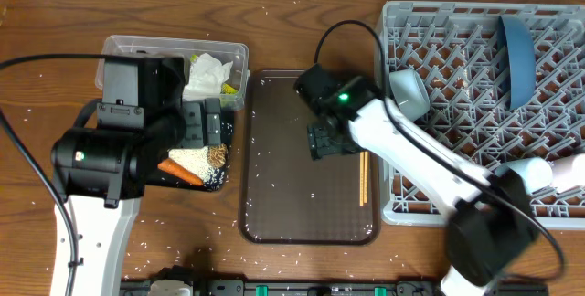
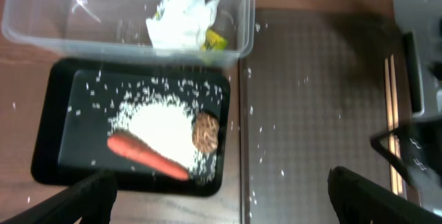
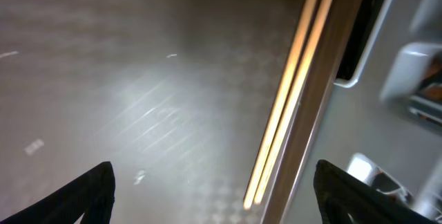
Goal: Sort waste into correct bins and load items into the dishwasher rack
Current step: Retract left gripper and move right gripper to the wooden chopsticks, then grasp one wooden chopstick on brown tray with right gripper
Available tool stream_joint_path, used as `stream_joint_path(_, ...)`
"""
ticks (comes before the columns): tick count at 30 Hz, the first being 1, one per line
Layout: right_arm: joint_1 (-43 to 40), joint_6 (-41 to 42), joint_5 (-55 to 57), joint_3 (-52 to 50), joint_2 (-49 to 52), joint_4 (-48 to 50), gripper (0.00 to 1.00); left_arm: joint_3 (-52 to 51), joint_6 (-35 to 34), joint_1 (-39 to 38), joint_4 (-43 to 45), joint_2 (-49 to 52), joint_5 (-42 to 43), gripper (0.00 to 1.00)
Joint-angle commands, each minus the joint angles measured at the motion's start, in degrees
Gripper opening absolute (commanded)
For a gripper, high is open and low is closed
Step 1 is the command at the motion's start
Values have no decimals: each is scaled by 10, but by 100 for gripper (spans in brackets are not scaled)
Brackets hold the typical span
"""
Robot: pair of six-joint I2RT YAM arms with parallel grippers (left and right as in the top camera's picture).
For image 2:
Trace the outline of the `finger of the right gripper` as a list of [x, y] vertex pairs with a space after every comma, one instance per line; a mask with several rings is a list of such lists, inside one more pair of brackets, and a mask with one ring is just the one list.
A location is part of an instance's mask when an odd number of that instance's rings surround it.
[[[384, 147], [383, 141], [390, 138], [398, 142], [399, 156]], [[391, 131], [372, 136], [370, 144], [406, 183], [413, 186], [441, 185], [440, 118], [401, 124]]]

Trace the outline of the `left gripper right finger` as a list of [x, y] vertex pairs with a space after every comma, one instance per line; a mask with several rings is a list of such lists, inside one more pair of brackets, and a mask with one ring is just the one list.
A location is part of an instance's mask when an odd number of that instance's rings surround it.
[[329, 171], [329, 199], [339, 223], [441, 224], [441, 217], [345, 167]]

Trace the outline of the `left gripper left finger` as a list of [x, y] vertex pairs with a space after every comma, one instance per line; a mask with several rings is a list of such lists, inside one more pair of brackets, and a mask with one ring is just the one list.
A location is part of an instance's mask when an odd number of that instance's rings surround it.
[[99, 223], [111, 221], [117, 180], [109, 171], [89, 176], [3, 224]]

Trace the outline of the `wooden chopstick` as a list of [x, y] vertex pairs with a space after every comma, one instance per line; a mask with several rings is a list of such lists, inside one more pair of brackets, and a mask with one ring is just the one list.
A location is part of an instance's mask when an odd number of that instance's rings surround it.
[[[394, 116], [393, 116], [393, 108], [392, 108], [392, 92], [391, 92], [391, 84], [390, 84], [390, 67], [388, 58], [384, 60], [384, 72], [385, 72], [385, 100], [386, 100], [386, 111], [387, 111], [387, 130], [391, 131], [394, 128]], [[390, 136], [388, 138], [388, 151], [395, 153], [395, 141], [394, 137]], [[398, 175], [395, 168], [390, 166], [390, 180], [391, 180], [391, 189], [395, 195], [399, 195], [401, 190], [399, 189], [398, 183]]]
[[[391, 91], [392, 91], [392, 113], [393, 113], [393, 127], [398, 127], [398, 97], [397, 97], [397, 85], [396, 85], [396, 71], [394, 65], [394, 55], [390, 56], [390, 79], [391, 79]], [[397, 158], [401, 157], [400, 145], [398, 138], [394, 137], [394, 153]], [[404, 196], [403, 178], [397, 173], [397, 187], [399, 196]]]

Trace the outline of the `orange carrot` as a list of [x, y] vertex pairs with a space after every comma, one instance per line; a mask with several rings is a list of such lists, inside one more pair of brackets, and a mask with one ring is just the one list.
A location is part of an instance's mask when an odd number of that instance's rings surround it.
[[186, 181], [188, 170], [151, 149], [147, 144], [129, 133], [117, 132], [108, 137], [107, 147], [116, 155], [150, 167], [170, 178]]

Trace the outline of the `white rice pile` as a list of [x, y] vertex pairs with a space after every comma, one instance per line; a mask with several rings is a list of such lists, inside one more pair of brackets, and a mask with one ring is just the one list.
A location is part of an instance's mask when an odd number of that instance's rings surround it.
[[197, 105], [175, 94], [125, 99], [116, 115], [108, 119], [108, 137], [117, 132], [129, 133], [182, 165], [188, 170], [189, 180], [205, 184], [215, 178], [217, 149], [202, 153], [192, 143], [193, 125], [201, 112], [204, 111], [199, 111]]

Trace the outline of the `brown food scrap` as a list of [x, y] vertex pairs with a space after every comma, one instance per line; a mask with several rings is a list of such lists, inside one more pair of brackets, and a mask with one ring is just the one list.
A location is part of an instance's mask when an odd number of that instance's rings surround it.
[[218, 148], [218, 119], [211, 114], [201, 112], [195, 119], [192, 143], [202, 153], [211, 153]]

